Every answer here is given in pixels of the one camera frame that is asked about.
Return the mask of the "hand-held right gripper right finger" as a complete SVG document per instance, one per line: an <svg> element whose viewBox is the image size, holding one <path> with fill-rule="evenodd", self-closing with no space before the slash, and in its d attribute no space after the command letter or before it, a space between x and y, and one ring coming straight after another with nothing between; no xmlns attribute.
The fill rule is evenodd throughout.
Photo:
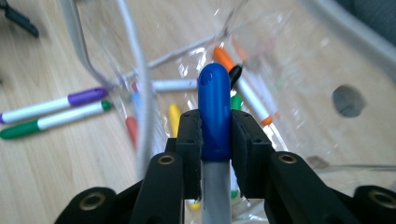
<svg viewBox="0 0 396 224"><path fill-rule="evenodd" d="M359 224L298 155L276 151L255 119L232 112L232 165L242 195L263 199L270 224Z"/></svg>

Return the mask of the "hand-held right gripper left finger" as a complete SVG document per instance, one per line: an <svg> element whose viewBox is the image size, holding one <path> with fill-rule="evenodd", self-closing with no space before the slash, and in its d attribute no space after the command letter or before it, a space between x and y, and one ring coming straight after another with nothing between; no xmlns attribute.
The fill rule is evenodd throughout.
<svg viewBox="0 0 396 224"><path fill-rule="evenodd" d="M183 113L178 136L150 160L130 224L183 224L184 202L202 195L202 146L199 111Z"/></svg>

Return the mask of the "yellow cap marker pen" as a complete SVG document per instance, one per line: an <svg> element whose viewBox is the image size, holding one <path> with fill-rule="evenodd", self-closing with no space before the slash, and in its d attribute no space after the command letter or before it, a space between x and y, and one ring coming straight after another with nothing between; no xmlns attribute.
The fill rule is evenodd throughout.
<svg viewBox="0 0 396 224"><path fill-rule="evenodd" d="M181 110L177 104L170 104L168 107L168 116L171 125L172 135L177 137Z"/></svg>

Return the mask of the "dark blue cap marker pen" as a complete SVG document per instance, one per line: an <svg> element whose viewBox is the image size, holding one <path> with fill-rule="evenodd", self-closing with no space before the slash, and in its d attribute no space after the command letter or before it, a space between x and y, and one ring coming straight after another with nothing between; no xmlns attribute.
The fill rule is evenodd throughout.
<svg viewBox="0 0 396 224"><path fill-rule="evenodd" d="M231 224L230 79L219 63L210 63L198 79L202 121L203 224Z"/></svg>

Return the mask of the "red cap marker pen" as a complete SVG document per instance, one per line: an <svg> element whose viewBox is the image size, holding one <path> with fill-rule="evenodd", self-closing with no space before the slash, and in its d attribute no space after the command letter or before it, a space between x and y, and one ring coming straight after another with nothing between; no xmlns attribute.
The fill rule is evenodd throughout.
<svg viewBox="0 0 396 224"><path fill-rule="evenodd" d="M134 148L137 148L137 122L134 117L127 117L125 120L125 125L128 131L128 134L132 140Z"/></svg>

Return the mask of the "magenta cap marker pen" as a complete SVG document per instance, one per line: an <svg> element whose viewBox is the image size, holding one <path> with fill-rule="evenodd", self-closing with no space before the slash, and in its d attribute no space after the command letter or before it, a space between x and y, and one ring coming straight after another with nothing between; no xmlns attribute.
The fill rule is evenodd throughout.
<svg viewBox="0 0 396 224"><path fill-rule="evenodd" d="M197 86L198 80L196 78L156 79L151 81L151 90L155 93L194 91L197 89Z"/></svg>

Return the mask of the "light blue cap marker pen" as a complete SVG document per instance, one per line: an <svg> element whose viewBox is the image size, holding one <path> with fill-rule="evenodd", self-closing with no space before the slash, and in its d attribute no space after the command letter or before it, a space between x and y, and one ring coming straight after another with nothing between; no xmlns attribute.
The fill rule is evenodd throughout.
<svg viewBox="0 0 396 224"><path fill-rule="evenodd" d="M141 102L140 102L139 94L137 92L131 94L131 104L134 110L135 117L139 119Z"/></svg>

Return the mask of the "black cap marker pen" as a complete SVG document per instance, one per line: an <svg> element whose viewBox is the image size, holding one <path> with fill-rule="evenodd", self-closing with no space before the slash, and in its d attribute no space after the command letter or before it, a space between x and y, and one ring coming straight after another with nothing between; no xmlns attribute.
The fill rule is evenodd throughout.
<svg viewBox="0 0 396 224"><path fill-rule="evenodd" d="M229 72L229 78L230 78L230 86L231 88L234 87L236 84L237 80L241 77L243 71L243 67L239 64L234 66L230 72Z"/></svg>

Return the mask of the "purple cap marker pen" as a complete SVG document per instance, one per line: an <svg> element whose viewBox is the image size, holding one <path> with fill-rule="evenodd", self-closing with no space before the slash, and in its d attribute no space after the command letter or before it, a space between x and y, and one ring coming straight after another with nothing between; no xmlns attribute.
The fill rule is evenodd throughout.
<svg viewBox="0 0 396 224"><path fill-rule="evenodd" d="M107 90L104 88L93 88L85 91L70 93L67 96L44 103L28 105L22 108L0 112L0 123L15 123L25 119L57 112L62 109L93 103L95 101L104 99L106 96Z"/></svg>

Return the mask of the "orange cap marker pen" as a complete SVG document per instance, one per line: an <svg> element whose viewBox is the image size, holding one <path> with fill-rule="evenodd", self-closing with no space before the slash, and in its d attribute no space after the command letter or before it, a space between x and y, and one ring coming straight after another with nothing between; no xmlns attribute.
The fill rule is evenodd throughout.
<svg viewBox="0 0 396 224"><path fill-rule="evenodd" d="M228 72L237 65L228 52L221 47L214 47L213 56L215 60L223 65ZM248 81L245 79L243 71L233 89L237 91L237 93L242 97L244 103L247 104L255 113L258 122L262 126L268 126L273 122L273 117L270 112L264 107L254 90L248 85Z"/></svg>

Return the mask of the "dark green cap marker pen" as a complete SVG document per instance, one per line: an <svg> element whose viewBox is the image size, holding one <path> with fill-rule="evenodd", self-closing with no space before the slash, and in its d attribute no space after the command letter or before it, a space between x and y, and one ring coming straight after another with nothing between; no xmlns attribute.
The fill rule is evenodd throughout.
<svg viewBox="0 0 396 224"><path fill-rule="evenodd" d="M59 114L5 128L0 132L0 138L11 140L33 133L40 133L57 126L107 112L111 108L112 104L107 100L84 105Z"/></svg>

